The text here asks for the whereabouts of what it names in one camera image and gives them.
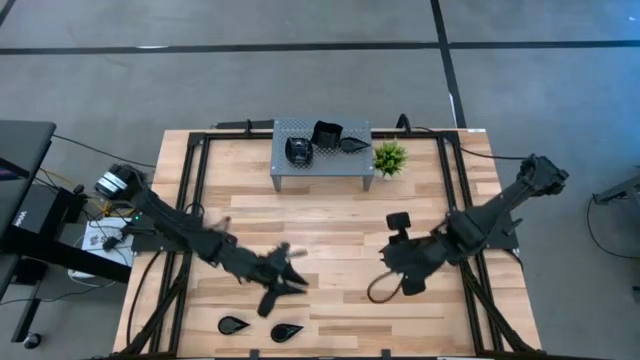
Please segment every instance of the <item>concrete floor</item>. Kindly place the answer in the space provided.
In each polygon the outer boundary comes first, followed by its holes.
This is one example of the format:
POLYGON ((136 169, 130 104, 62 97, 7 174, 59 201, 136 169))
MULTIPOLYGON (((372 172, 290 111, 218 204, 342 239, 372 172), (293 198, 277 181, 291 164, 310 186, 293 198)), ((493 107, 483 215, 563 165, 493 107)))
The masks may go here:
MULTIPOLYGON (((441 1, 449 41, 640 39, 637 1, 441 1)), ((0 48, 437 41, 425 0, 17 0, 0 48)), ((455 50, 467 124, 494 153, 535 152, 571 174, 561 196, 514 215, 543 347, 554 354, 640 358, 640 261, 589 239, 589 196, 637 174, 640 49, 455 50)), ((165 129, 222 121, 336 115, 453 127, 439 50, 0 56, 0 118, 48 120, 57 133, 154 162, 165 129)), ((44 167, 91 185, 111 160, 54 141, 44 167)), ((518 164, 498 162, 504 185, 518 164)), ((640 256, 637 209, 596 207, 594 231, 640 256)), ((43 297, 78 290, 52 271, 43 297)), ((25 351, 9 338, 20 305, 0 307, 0 358, 70 359, 111 350, 124 286, 43 304, 25 351)), ((11 287, 4 301, 28 295, 11 287)))

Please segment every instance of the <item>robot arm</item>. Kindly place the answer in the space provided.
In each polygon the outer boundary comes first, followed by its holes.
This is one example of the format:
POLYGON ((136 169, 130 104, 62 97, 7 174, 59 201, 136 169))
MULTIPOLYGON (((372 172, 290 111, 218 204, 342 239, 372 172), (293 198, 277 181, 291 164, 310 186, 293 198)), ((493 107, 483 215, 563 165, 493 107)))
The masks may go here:
POLYGON ((418 294, 426 289, 425 279, 445 262, 458 265, 482 251, 489 239, 508 236, 521 220, 505 223, 505 215, 530 197, 559 194, 568 177, 546 157, 531 155, 522 162, 516 181, 504 191, 482 206, 447 213, 429 236, 421 238, 409 239, 406 228, 411 222, 406 212, 390 214, 387 225, 398 234, 389 237, 389 244, 380 251, 383 261, 390 270, 403 274, 405 295, 418 294))
POLYGON ((128 202, 138 211, 139 215, 128 226, 148 229, 152 224, 167 239, 193 251, 203 261, 214 267, 222 264, 223 269, 238 281, 264 286, 267 293, 258 307, 260 316, 269 315, 278 297, 306 292, 289 285, 308 283, 291 266, 288 243, 281 243, 265 256, 240 247, 232 234, 203 227, 202 214, 197 214, 195 207, 187 214, 160 200, 144 182, 144 174, 129 165, 111 166, 95 189, 106 199, 128 202))

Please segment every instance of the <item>perforated metal platform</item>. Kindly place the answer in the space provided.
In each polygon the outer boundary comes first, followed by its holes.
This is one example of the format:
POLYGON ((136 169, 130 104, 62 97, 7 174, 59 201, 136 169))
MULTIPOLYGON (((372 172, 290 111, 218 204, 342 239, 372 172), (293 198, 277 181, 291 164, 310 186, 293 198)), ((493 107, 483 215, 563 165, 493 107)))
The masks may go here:
POLYGON ((313 160, 309 165, 291 164, 285 155, 285 144, 290 137, 311 139, 317 121, 339 124, 341 138, 353 137, 371 144, 371 125, 367 120, 313 118, 275 119, 271 151, 271 177, 276 191, 280 191, 282 176, 362 176, 367 191, 373 179, 372 148, 347 154, 339 149, 323 149, 313 145, 313 160))

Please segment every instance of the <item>wooden tabletop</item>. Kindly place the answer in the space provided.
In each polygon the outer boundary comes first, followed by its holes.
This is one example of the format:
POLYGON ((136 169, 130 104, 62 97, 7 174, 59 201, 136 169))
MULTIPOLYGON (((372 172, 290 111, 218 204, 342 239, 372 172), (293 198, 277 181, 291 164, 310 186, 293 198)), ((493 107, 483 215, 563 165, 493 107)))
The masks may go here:
MULTIPOLYGON (((155 173, 153 190, 172 205, 188 134, 165 132, 155 173)), ((490 154, 485 132, 463 130, 460 139, 463 147, 490 154)), ((264 319, 256 313, 264 293, 259 285, 239 285, 223 270, 195 260, 178 355, 248 356, 250 349, 259 349, 265 356, 378 356, 381 349, 391 349, 396 356, 473 354, 457 268, 443 266, 427 279, 427 291, 416 296, 398 294, 386 304, 370 303, 366 297, 369 283, 386 271, 378 253, 391 234, 385 216, 408 211, 410 234, 418 236, 436 226, 447 211, 436 142, 399 142, 408 150, 406 169, 391 180, 376 177, 368 193, 362 192, 359 178, 285 178, 282 192, 276 193, 269 177, 270 140, 212 141, 202 200, 205 222, 211 224, 221 216, 231 216, 230 232, 238 237, 239 245, 256 252, 267 252, 282 241, 290 242, 293 250, 306 249, 308 256, 292 262, 310 286, 307 295, 279 299, 264 319), (236 335, 221 335, 217 323, 226 315, 251 326, 236 335), (277 344, 269 333, 281 322, 305 328, 289 342, 277 344)), ((453 152, 448 153, 457 179, 453 152)), ((194 159, 189 196, 193 194, 198 150, 194 159)), ((482 204, 500 192, 492 159, 465 154, 464 160, 474 204, 482 204)), ((458 182, 454 182, 458 204, 462 204, 458 182)), ((135 259, 114 351, 125 347, 129 309, 151 256, 141 254, 135 259)), ((519 265, 502 251, 487 250, 485 256, 496 305, 526 342, 539 347, 519 265)), ((142 287, 132 334, 142 328, 156 306, 163 266, 161 255, 142 287)), ((383 281, 374 296, 386 296, 397 281, 383 281)), ((490 347, 486 315, 480 305, 478 308, 485 346, 490 347)), ((172 318, 170 309, 161 350, 168 348, 172 318)))

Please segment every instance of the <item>green plant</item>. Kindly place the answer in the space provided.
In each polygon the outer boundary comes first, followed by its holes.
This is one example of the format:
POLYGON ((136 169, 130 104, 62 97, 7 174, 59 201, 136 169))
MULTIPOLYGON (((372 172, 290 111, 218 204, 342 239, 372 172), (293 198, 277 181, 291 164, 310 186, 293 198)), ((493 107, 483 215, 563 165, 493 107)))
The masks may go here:
POLYGON ((393 176, 402 170, 407 163, 407 149, 398 145, 396 141, 383 143, 376 148, 376 158, 374 166, 382 172, 382 176, 389 174, 393 176))

